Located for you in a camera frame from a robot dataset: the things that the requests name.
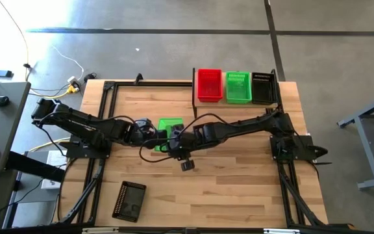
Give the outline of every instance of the gray floor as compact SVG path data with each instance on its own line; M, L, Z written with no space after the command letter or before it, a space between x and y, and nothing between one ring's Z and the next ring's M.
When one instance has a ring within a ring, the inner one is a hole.
M240 1L4 1L24 28L86 27L125 29L268 29L262 0ZM374 1L271 0L277 30L374 31ZM15 80L23 72L23 44L0 8L0 66L14 67ZM269 72L275 68L269 36L251 35L142 35L142 34L26 34L35 88L57 88L70 76L79 76L73 62L51 48L79 61L85 73L103 79L189 79L191 68ZM371 179L357 131L339 129L336 122L374 99L374 37L280 36L279 48L287 81L297 81L308 130L314 142L329 149L319 166L321 189L329 222L352 223L374 230L374 188L360 192L356 182ZM30 125L37 98L30 96L14 141L22 152L47 142ZM62 98L79 108L81 96ZM48 127L53 138L68 134ZM51 204L19 207L15 226L45 224ZM31 210L41 216L29 220Z

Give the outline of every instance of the desk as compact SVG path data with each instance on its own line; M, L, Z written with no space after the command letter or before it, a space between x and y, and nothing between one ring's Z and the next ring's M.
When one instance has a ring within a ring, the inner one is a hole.
M97 116L103 84L102 80L88 81L81 111ZM280 89L284 110L290 114L295 130L300 135L306 134L296 83L281 82ZM156 126L158 119L165 117L181 117L187 124L193 120L191 98L191 87L120 87L114 114L134 119L147 117ZM197 106L197 115L206 112L233 122L264 114L265 109ZM197 124L211 121L217 120L206 117ZM195 151L192 153L195 169L188 172L182 172L176 160L156 164L144 162L139 158L138 150L117 144L112 146L110 158L106 160L96 226L285 227L281 188L276 163L271 159L269 133L239 136L215 148ZM165 156L147 149L143 155L149 159ZM87 164L87 159L79 159L69 169L61 194L62 216L81 195ZM307 162L299 161L295 162L295 168L302 197L318 218L327 223L315 170ZM112 218L123 180L147 186L137 223ZM292 199L290 201L293 217L297 220L295 204ZM84 221L91 206L92 197L89 197Z

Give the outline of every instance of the black basket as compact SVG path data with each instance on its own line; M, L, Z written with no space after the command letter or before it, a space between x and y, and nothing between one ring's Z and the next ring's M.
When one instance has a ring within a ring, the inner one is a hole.
M146 188L145 185L122 181L112 218L137 222Z
M278 102L275 73L252 73L252 103L270 105Z

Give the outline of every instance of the green basket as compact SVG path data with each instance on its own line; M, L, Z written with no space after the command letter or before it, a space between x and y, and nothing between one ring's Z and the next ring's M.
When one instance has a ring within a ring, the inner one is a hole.
M252 100L251 76L246 71L226 72L227 103L244 104Z
M182 124L182 118L161 118L158 121L158 130L167 130L167 138L169 138L171 127L177 124ZM155 151L160 152L160 146L155 146Z

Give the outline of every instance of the black clamp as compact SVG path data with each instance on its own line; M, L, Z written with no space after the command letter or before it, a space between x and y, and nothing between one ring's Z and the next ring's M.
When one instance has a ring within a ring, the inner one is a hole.
M138 73L138 75L136 76L134 85L138 85L140 80L143 80L143 77L142 77L142 74Z

